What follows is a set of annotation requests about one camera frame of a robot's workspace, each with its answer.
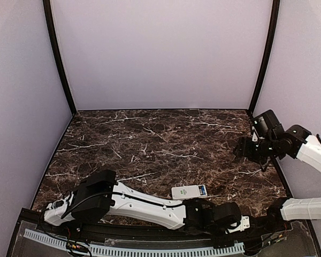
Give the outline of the white remote control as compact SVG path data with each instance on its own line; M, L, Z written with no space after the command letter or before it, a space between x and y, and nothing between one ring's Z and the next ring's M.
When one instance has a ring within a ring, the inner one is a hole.
M173 200L187 200L193 198L206 198L207 195L200 195L198 190L199 185L190 185L190 186L178 186L171 188L171 194Z

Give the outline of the blue battery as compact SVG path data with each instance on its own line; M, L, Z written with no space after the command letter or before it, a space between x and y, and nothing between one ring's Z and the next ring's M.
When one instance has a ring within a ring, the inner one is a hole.
M206 190L205 185L199 185L198 190L199 190L200 195L207 195L207 190Z

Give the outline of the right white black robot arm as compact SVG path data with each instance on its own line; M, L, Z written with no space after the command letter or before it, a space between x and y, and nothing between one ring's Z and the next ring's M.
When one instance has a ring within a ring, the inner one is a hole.
M321 173L321 138L301 125L293 125L285 130L273 110L252 119L251 136L240 137L233 154L257 163L267 169L272 158L283 159L290 156ZM267 209L267 217L262 227L274 232L283 221L321 220L320 198L279 198Z

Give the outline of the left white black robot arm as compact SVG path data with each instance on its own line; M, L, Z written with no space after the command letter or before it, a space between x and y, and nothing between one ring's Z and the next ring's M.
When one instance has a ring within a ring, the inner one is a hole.
M188 235L224 237L250 227L235 202L215 205L207 201L205 185L173 187L172 198L162 199L116 181L116 172L103 170L84 178L66 197L49 203L43 223L61 233L65 223L96 223L105 215L134 218Z

